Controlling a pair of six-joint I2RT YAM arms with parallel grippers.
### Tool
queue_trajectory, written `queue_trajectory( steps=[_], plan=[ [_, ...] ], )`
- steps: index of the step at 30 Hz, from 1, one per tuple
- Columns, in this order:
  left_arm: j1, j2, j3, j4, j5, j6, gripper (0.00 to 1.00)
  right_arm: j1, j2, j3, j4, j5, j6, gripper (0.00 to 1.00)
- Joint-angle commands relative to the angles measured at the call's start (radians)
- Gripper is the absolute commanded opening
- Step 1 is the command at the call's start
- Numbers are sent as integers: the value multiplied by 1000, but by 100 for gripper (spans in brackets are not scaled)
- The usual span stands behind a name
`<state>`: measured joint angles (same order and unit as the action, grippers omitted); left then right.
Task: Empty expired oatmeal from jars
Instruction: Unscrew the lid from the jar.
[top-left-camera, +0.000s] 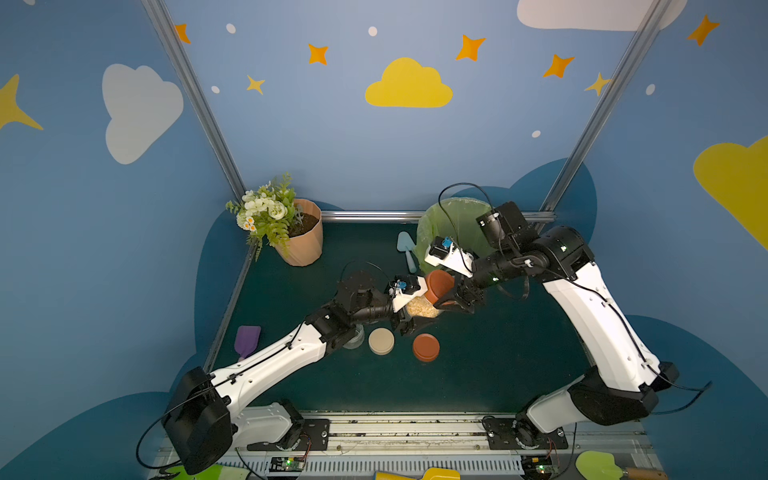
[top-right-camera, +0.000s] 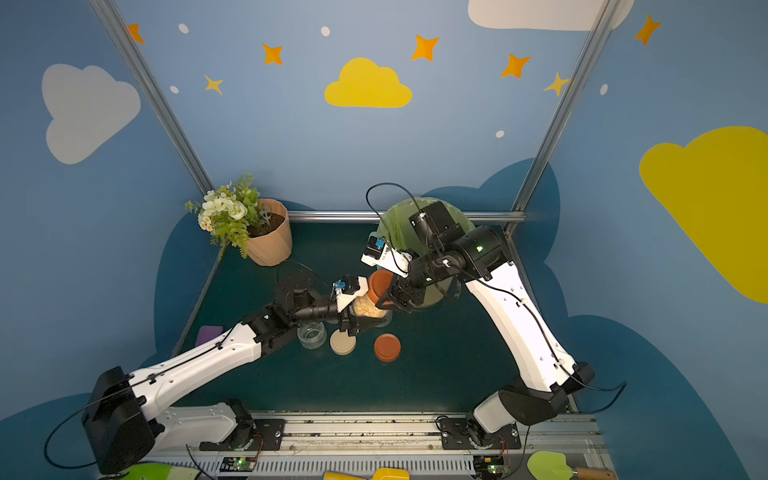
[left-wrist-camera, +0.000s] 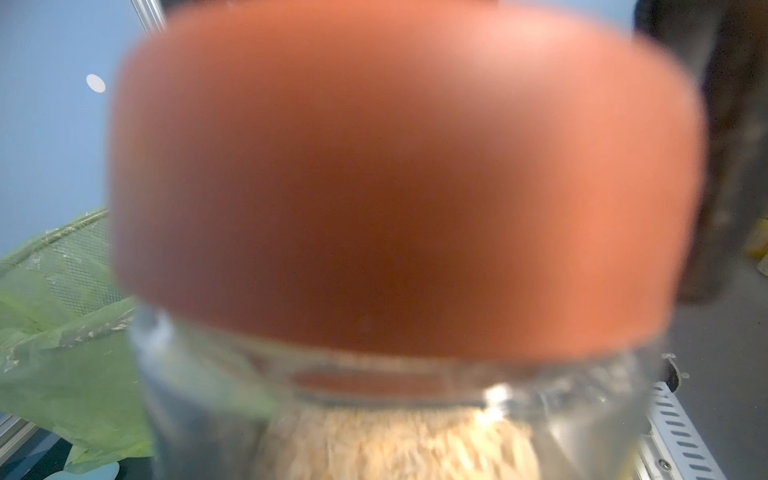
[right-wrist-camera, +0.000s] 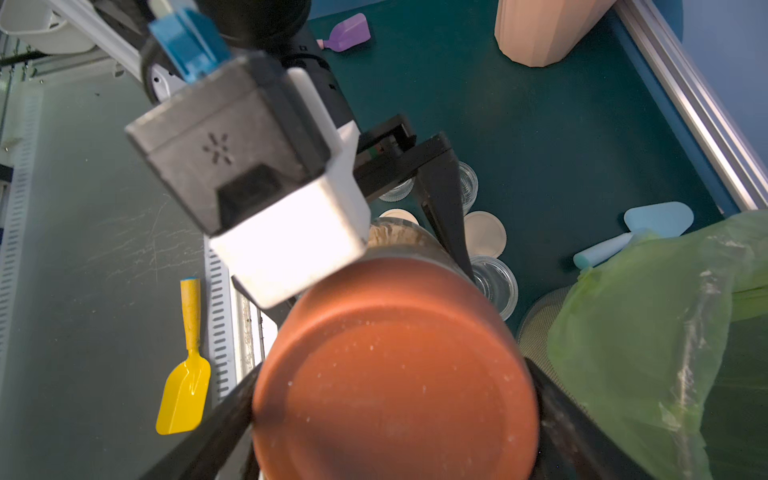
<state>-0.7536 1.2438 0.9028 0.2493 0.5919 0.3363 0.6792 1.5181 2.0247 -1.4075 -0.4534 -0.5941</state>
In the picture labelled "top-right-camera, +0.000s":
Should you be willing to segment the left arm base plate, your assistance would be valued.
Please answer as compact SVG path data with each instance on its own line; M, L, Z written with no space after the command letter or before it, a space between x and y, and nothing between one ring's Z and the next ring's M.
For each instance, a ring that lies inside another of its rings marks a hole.
M257 452L277 451L281 447L285 421L282 419L251 419L238 423L220 442L201 442L201 451Z

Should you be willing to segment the red jar lid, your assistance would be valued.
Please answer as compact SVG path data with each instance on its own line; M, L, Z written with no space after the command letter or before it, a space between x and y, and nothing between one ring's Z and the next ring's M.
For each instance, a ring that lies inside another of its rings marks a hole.
M394 334L381 334L374 342L374 354L382 362L395 361L400 356L401 351L402 344Z
M385 296L393 277L394 274L385 269L376 270L368 277L367 296L371 302L376 304Z

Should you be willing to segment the beige jar lid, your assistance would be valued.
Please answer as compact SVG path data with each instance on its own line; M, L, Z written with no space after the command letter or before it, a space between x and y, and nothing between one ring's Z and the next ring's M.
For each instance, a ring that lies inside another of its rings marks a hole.
M350 336L346 331L336 330L332 333L329 344L335 354L346 356L354 351L357 339L355 336Z

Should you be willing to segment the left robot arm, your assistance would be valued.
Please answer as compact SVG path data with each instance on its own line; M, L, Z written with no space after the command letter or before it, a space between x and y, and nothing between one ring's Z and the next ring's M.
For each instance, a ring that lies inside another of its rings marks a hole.
M96 380L81 417L100 473L118 474L138 463L168 433L158 419L176 401L241 365L281 349L299 327L334 320L356 336L386 313L371 280L346 275L326 291L308 271L285 276L274 298L214 339L159 364L126 373L120 367Z

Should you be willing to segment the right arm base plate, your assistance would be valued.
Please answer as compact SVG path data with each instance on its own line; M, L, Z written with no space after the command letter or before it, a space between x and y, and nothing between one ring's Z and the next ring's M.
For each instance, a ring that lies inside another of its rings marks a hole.
M440 415L435 419L444 450L519 450L522 440L512 423L487 433L473 420Z

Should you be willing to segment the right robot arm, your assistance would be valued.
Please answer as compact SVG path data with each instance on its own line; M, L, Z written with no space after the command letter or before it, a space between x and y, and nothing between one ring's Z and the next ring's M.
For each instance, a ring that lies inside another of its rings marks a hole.
M422 255L398 251L376 234L367 241L363 262L393 275L377 307L409 312L428 287L457 280L483 306L518 367L512 383L468 415L472 445L488 448L494 434L508 426L532 426L559 415L594 371L556 340L523 286L507 242L490 226L464 229L440 201L419 209L409 223L426 248Z

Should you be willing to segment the clear oatmeal jar front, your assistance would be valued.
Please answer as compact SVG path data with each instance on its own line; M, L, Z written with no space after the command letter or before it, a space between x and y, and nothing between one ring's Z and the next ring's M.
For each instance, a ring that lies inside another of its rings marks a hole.
M322 321L303 323L297 329L297 338L305 349L318 349L327 339L325 324Z

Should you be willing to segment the red lid oatmeal jar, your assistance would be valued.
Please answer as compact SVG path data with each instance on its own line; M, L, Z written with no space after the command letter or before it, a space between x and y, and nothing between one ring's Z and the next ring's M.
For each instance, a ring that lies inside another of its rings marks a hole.
M375 301L371 298L372 291L368 290L366 293L358 296L352 302L352 307L356 316L384 319L389 315L389 312L378 308Z
M393 318L393 312L387 311L386 315L382 318L382 320L376 325L377 328L384 328L388 326Z

